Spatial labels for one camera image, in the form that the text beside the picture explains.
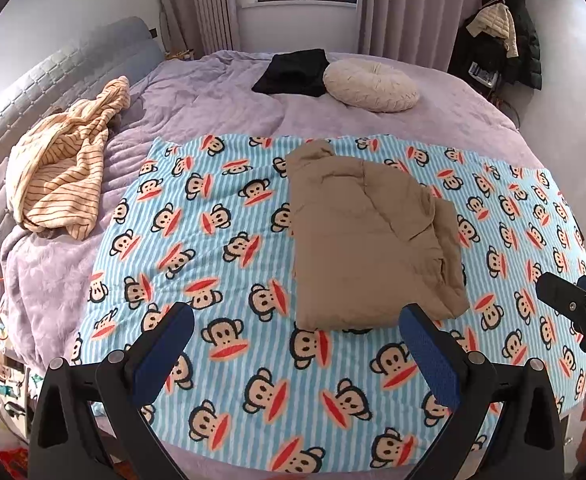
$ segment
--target gray upholstered headboard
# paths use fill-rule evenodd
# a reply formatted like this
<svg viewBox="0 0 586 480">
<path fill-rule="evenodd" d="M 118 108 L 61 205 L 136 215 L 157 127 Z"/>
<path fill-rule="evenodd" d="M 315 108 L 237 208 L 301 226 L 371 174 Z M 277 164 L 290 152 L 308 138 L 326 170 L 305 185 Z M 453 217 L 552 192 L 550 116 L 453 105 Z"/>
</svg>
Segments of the gray upholstered headboard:
<svg viewBox="0 0 586 480">
<path fill-rule="evenodd" d="M 93 98 L 120 75 L 133 85 L 163 59 L 144 22 L 126 18 L 58 50 L 7 89 L 0 106 L 0 247 L 15 226 L 4 191 L 11 147 L 49 108 L 66 109 L 78 98 Z"/>
</svg>

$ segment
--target monkey print blanket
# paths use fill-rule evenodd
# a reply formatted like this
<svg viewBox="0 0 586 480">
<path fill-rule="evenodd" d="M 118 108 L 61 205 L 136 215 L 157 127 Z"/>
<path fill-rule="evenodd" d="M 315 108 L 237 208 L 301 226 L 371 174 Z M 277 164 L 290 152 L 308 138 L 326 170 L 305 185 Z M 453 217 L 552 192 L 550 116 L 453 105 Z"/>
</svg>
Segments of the monkey print blanket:
<svg viewBox="0 0 586 480">
<path fill-rule="evenodd" d="M 284 157 L 302 142 L 157 139 L 103 236 L 73 362 L 125 348 L 175 301 L 187 301 L 193 337 L 142 409 L 160 439 L 273 472 L 414 463 L 449 411 L 399 330 L 295 326 Z M 586 390 L 579 335 L 534 291 L 545 271 L 571 282 L 586 274 L 580 230 L 548 171 L 391 136 L 331 142 L 337 155 L 406 171 L 454 202 L 471 309 L 441 329 L 494 362 L 540 357 L 558 410 L 578 402 Z M 475 448 L 487 443 L 499 411 L 492 406 Z"/>
</svg>

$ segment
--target folded brown jacket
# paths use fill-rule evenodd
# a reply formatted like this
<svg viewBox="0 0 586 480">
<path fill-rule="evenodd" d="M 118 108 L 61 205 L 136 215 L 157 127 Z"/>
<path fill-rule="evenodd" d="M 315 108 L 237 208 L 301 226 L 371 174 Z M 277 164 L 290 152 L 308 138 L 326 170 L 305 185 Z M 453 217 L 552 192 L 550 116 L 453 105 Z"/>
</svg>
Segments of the folded brown jacket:
<svg viewBox="0 0 586 480">
<path fill-rule="evenodd" d="M 300 328 L 395 326 L 408 303 L 433 320 L 469 307 L 451 202 L 395 168 L 335 156 L 324 140 L 286 162 Z"/>
</svg>

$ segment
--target round cushion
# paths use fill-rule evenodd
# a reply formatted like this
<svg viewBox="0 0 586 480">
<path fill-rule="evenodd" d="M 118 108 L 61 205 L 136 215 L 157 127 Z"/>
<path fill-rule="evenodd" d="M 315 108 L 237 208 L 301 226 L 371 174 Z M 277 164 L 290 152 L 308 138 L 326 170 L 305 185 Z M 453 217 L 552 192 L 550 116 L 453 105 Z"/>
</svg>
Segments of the round cushion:
<svg viewBox="0 0 586 480">
<path fill-rule="evenodd" d="M 369 59 L 340 59 L 324 70 L 324 86 L 338 101 L 371 112 L 400 112 L 420 98 L 401 70 Z"/>
</svg>

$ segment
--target bed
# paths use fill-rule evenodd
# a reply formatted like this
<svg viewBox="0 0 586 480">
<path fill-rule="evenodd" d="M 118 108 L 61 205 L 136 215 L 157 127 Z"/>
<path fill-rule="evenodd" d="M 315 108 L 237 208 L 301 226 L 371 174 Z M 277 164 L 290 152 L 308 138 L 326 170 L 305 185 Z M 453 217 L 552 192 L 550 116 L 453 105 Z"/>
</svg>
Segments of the bed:
<svg viewBox="0 0 586 480">
<path fill-rule="evenodd" d="M 345 107 L 328 94 L 310 98 L 253 93 L 252 84 L 269 62 L 267 54 L 218 52 L 196 62 L 160 63 L 161 54 L 143 27 L 143 23 L 135 19 L 119 22 L 65 54 L 52 56 L 17 86 L 20 92 L 9 98 L 6 110 L 0 115 L 0 256 L 6 280 L 9 331 L 14 347 L 35 370 L 44 372 L 50 359 L 60 354 L 67 355 L 70 360 L 73 358 L 78 328 L 82 320 L 86 320 L 96 252 L 103 234 L 109 229 L 113 210 L 126 188 L 138 179 L 138 170 L 155 139 L 181 146 L 195 139 L 199 142 L 202 136 L 231 134 L 246 139 L 286 136 L 361 139 L 389 134 L 397 139 L 451 146 L 503 161 L 502 173 L 511 168 L 528 168 L 534 176 L 535 170 L 542 168 L 508 118 L 462 81 L 445 73 L 385 60 L 413 78 L 422 97 L 406 112 L 372 114 Z M 348 55 L 329 55 L 329 60 L 345 56 Z M 73 70 L 60 68 L 65 63 L 75 67 L 76 72 L 77 67 L 81 67 L 87 73 L 73 76 Z M 91 236 L 78 242 L 67 235 L 42 238 L 17 226 L 10 229 L 1 186 L 2 161 L 7 149 L 51 105 L 65 107 L 77 97 L 93 96 L 108 79 L 122 73 L 135 83 L 132 104 L 122 115 L 119 130 L 111 134 L 106 147 L 100 220 Z M 38 84 L 25 85 L 29 80 L 36 80 Z M 46 92 L 38 88 L 43 80 L 48 81 Z M 16 105 L 22 107 L 19 113 Z M 9 125 L 12 137 L 7 139 L 4 133 Z M 505 303 L 504 308 L 515 309 L 511 301 Z M 586 371 L 586 355 L 576 353 L 576 358 L 580 365 L 577 368 Z M 579 396 L 565 399 L 561 410 L 566 411 L 578 400 Z M 168 449 L 191 475 L 205 471 L 207 478 L 231 475 L 268 478 L 273 474 L 247 468 L 246 462 L 240 459 L 227 458 L 226 462 L 230 463 L 225 463 L 177 446 L 169 445 Z M 410 464 L 418 458 L 419 454 L 414 454 L 403 470 L 410 469 Z M 340 463 L 330 470 L 349 468 Z M 398 470 L 360 471 L 354 473 L 353 478 L 397 478 L 398 473 Z"/>
</svg>

